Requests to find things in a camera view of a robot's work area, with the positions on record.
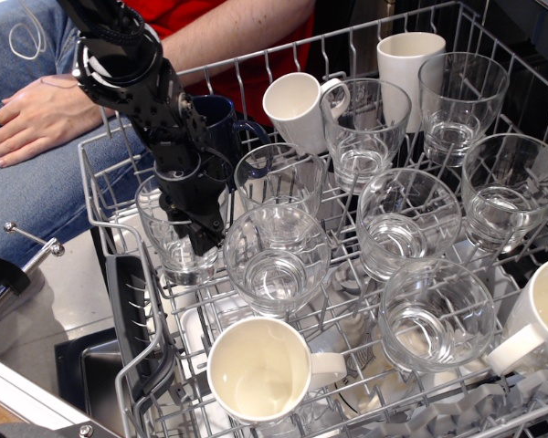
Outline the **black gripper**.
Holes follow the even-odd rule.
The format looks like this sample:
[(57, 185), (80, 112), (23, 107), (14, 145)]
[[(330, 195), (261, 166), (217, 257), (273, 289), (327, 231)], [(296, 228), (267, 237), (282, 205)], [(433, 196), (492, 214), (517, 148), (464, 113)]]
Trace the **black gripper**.
[(196, 256), (222, 245), (224, 219), (219, 197), (226, 189), (229, 159), (209, 139), (206, 119), (193, 98), (180, 113), (133, 115), (132, 125), (154, 157), (153, 172), (170, 219), (190, 221), (188, 237)]

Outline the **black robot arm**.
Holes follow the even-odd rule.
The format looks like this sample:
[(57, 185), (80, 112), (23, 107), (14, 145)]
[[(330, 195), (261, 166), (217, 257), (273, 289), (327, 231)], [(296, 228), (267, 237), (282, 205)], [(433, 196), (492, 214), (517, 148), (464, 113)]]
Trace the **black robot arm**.
[(224, 233), (219, 198), (231, 162), (213, 146), (195, 108), (142, 17), (121, 1), (63, 1), (79, 31), (74, 76), (90, 99), (126, 116), (154, 157), (160, 205), (195, 255)]

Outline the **person's forearm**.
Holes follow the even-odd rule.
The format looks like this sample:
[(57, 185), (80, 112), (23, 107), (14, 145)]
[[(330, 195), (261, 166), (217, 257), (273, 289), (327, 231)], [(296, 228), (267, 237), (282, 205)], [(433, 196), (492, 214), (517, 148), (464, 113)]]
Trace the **person's forearm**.
[(314, 1), (225, 1), (163, 40), (163, 54), (186, 82), (227, 70), (230, 58), (251, 54), (288, 37), (314, 13)]

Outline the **person's bare hand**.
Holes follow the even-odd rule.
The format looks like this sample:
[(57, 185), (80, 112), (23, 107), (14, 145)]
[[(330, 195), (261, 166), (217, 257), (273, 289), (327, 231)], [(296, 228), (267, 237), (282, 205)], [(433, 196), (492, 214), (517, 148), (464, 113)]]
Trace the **person's bare hand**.
[(70, 74), (39, 78), (2, 100), (0, 168), (75, 140), (113, 114), (95, 104)]

